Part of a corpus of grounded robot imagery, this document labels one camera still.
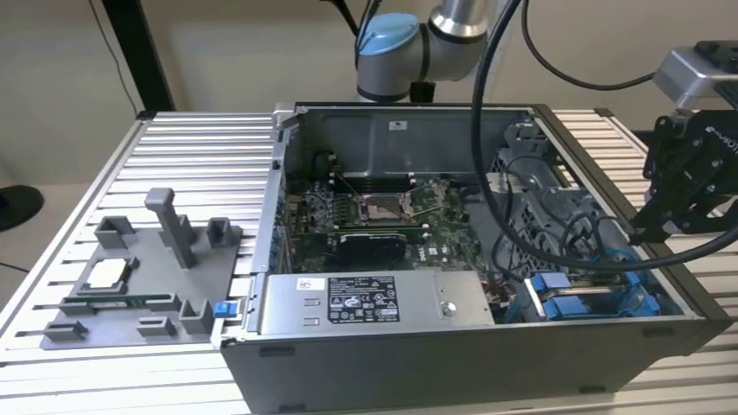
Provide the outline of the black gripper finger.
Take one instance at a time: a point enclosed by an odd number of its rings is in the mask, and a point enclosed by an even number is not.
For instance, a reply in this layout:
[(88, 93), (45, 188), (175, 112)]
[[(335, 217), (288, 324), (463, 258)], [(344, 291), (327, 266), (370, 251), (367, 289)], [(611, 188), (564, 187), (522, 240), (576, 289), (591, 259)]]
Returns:
[(631, 219), (631, 246), (663, 242), (668, 237), (663, 226), (684, 210), (684, 189), (690, 180), (683, 178), (683, 171), (690, 147), (683, 127), (683, 122), (659, 118), (646, 141), (648, 152), (642, 173), (650, 180), (648, 199)]
[(680, 173), (668, 187), (667, 207), (672, 214), (663, 228), (667, 233), (720, 233), (737, 227), (737, 174), (691, 175)]

